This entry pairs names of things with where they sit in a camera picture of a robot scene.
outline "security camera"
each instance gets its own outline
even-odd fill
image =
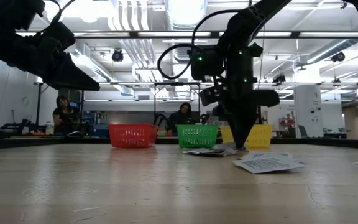
[[[343,52],[339,52],[338,54],[331,57],[333,62],[343,62],[345,60],[345,54]]]
[[[122,60],[124,60],[122,49],[114,49],[114,53],[112,54],[111,59],[113,60],[113,62],[121,62]]]

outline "desk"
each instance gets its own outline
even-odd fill
[[[358,149],[272,151],[307,165],[254,175],[175,145],[0,149],[0,223],[358,223]]]

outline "office chair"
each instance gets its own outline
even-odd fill
[[[308,137],[308,133],[306,132],[306,129],[303,125],[298,125],[299,131],[301,132],[301,137],[302,138],[307,138]]]

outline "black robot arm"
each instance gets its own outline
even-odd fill
[[[261,28],[282,10],[290,0],[261,0],[243,10],[226,10],[214,12],[204,18],[193,31],[191,45],[176,45],[168,48],[158,60],[160,62],[169,50],[177,47],[191,47],[189,50],[191,76],[195,80],[205,81],[205,76],[214,78],[214,86],[200,93],[204,106],[218,102],[213,115],[229,122],[236,147],[243,147],[250,130],[257,119],[257,108],[260,106],[275,106],[280,98],[274,90],[254,90],[253,58],[262,54],[263,48],[257,44],[250,45]],[[358,0],[347,0],[353,3],[358,11]],[[217,45],[194,45],[195,32],[208,18],[222,14],[233,13],[227,24],[225,33],[219,38]]]
[[[44,7],[42,0],[0,0],[0,60],[41,77],[56,89],[98,91],[99,83],[77,68],[70,54],[64,52],[75,38],[58,18],[37,35],[16,34],[17,29],[28,30],[36,14],[42,17]]]

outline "woman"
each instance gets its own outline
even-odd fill
[[[80,122],[79,109],[71,107],[70,102],[65,96],[56,98],[57,108],[53,112],[53,122],[55,123],[55,133],[66,135],[75,131],[75,126]]]
[[[177,133],[177,124],[187,124],[189,122],[193,122],[191,118],[191,106],[189,103],[183,103],[180,105],[179,111],[171,114],[168,118],[169,127],[166,130],[169,133]]]

